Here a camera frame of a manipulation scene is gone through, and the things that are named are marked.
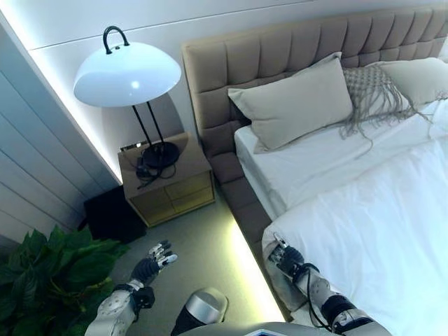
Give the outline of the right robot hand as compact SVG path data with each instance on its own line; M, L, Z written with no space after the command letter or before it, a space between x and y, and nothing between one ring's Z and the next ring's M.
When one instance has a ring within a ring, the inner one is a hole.
M268 260L274 263L287 277L293 278L304 264L304 258L298 250L290 246L276 232L274 239L276 246L269 254Z

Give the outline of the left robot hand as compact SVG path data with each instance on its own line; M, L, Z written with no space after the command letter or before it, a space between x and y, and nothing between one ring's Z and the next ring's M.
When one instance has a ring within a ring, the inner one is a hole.
M160 241L150 248L146 256L134 267L130 279L143 284L154 279L165 267L177 260L178 256L170 248L171 243L168 240Z

